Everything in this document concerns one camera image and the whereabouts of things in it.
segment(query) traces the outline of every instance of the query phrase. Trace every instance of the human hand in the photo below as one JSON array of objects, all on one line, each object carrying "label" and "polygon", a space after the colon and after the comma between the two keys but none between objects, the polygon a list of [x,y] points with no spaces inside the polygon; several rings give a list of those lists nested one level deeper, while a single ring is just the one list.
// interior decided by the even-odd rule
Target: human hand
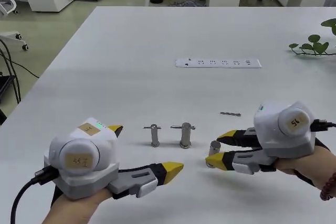
[{"label": "human hand", "polygon": [[87,224],[99,204],[109,198],[111,198],[111,193],[107,189],[79,200],[71,200],[61,195],[42,224]]},{"label": "human hand", "polygon": [[[321,190],[336,172],[336,156],[324,147],[315,146],[313,154],[298,159],[279,159],[275,167],[290,175],[296,175],[295,171],[298,171]],[[336,188],[330,195],[336,197]]]}]

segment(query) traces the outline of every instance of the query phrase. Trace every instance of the metal peg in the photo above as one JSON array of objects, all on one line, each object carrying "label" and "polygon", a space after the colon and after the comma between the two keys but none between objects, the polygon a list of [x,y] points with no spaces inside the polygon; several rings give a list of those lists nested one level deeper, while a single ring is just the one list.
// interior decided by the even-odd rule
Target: metal peg
[{"label": "metal peg", "polygon": [[150,127],[144,127],[144,129],[151,129],[152,146],[158,147],[160,145],[159,138],[158,138],[158,130],[160,130],[161,127],[158,127],[156,124],[152,124]]},{"label": "metal peg", "polygon": [[[209,150],[209,156],[212,156],[216,153],[218,153],[221,149],[220,149],[220,142],[219,141],[212,141],[210,143],[210,150]],[[214,168],[211,164],[209,164],[208,162],[206,162],[206,165],[210,168]]]},{"label": "metal peg", "polygon": [[182,129],[182,136],[180,141],[180,147],[188,149],[191,146],[190,134],[191,130],[195,130],[195,126],[191,126],[189,123],[183,123],[182,126],[171,126],[172,129]]}]

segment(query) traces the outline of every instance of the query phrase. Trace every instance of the electrical outlet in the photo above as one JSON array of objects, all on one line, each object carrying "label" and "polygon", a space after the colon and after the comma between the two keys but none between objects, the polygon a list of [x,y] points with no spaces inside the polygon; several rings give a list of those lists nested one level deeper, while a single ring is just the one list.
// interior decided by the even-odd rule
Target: electrical outlet
[{"label": "electrical outlet", "polygon": [[178,68],[261,68],[258,59],[246,60],[216,60],[216,59],[178,59]]}]

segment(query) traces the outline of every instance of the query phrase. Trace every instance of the white desk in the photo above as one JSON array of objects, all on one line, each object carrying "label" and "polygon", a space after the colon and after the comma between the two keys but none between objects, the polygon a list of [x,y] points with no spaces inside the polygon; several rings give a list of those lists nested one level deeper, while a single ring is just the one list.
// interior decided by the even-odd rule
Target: white desk
[{"label": "white desk", "polygon": [[[311,33],[332,37],[319,23],[334,14],[334,8],[98,7],[0,128],[0,223],[8,223],[14,197],[41,168],[55,134],[90,116],[124,125],[121,168],[185,164],[175,180],[142,199],[105,202],[91,223],[332,223],[336,200],[323,203],[296,177],[223,172],[207,168],[204,158],[220,134],[252,126],[264,99],[302,100],[319,118],[336,121],[335,59],[304,60],[287,51]],[[256,57],[262,69],[175,68],[182,57]],[[178,145],[180,131],[170,129],[185,121],[197,128],[187,150]],[[158,148],[142,129],[151,123],[162,127]],[[318,136],[336,151],[334,130]],[[28,190],[17,223],[41,223],[53,191],[53,184]]]}]

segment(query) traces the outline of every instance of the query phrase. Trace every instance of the label sticker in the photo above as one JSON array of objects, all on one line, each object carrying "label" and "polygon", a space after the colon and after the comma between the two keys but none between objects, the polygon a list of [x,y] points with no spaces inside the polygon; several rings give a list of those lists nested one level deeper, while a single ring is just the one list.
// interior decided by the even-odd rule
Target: label sticker
[{"label": "label sticker", "polygon": [[293,132],[305,126],[307,123],[308,119],[306,115],[303,113],[299,113],[287,122],[287,127]]},{"label": "label sticker", "polygon": [[68,169],[91,168],[92,163],[91,153],[67,153],[65,155],[65,167]]},{"label": "label sticker", "polygon": [[78,127],[79,129],[81,129],[82,131],[85,131],[87,134],[89,134],[90,136],[93,136],[95,134],[97,134],[98,132],[100,132],[100,129],[94,127],[92,124],[90,123],[85,123],[82,124],[81,126]]}]

